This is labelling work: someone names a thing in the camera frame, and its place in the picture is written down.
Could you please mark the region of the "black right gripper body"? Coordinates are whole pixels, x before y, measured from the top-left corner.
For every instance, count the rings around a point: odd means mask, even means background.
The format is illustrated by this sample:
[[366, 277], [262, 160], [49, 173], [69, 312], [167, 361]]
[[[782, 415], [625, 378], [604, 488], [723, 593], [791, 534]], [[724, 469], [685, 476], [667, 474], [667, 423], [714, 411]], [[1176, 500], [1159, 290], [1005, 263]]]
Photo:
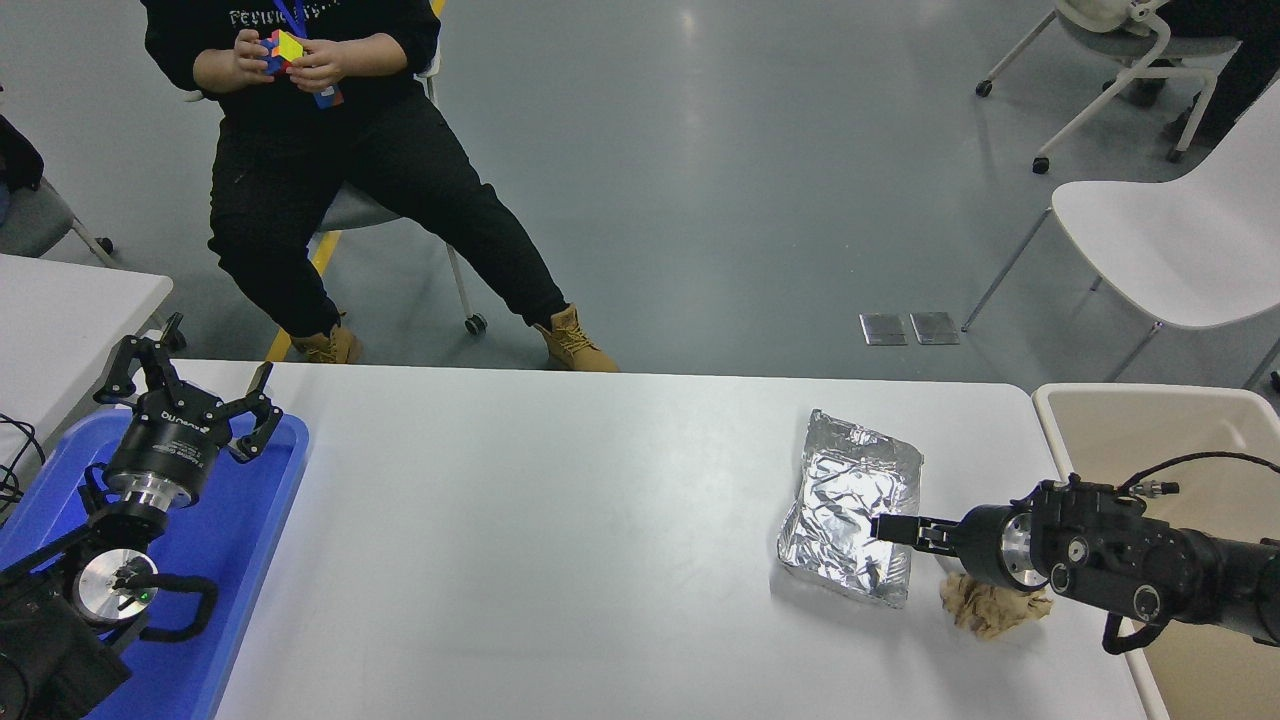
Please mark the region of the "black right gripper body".
[[1004, 529], [1011, 516], [1007, 505], [979, 505], [959, 521], [954, 548], [968, 575], [987, 585], [1012, 588], [1004, 562]]

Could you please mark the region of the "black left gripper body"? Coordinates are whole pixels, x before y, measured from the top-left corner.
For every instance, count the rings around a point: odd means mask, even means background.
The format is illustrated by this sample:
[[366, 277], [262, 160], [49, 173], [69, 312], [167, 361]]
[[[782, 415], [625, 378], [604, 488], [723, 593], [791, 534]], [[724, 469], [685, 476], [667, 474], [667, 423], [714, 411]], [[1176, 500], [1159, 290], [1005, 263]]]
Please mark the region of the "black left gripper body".
[[175, 406], [164, 393], [146, 393], [106, 470], [105, 483], [118, 493], [136, 477], [157, 477], [201, 495], [223, 447], [230, 442], [227, 419], [206, 418], [212, 406], [187, 398]]

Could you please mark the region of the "person's right hand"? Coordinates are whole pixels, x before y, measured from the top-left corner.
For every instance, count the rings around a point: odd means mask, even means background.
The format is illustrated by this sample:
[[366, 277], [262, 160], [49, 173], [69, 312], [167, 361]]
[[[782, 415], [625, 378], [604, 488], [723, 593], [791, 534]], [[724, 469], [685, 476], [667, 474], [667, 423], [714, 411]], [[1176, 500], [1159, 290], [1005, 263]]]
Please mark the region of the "person's right hand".
[[256, 29], [242, 29], [230, 49], [201, 51], [193, 65], [197, 86], [216, 95], [228, 95], [257, 85], [270, 85], [275, 77], [268, 73], [264, 58], [268, 50], [260, 42]]

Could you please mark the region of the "person's left hand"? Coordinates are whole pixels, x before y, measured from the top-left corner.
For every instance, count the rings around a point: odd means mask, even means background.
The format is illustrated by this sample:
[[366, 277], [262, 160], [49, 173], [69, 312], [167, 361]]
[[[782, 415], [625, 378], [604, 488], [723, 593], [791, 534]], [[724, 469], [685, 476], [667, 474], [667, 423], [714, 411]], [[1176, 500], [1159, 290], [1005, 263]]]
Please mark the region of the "person's left hand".
[[330, 88], [346, 76], [346, 41], [302, 38], [302, 55], [285, 69], [285, 77], [306, 94]]

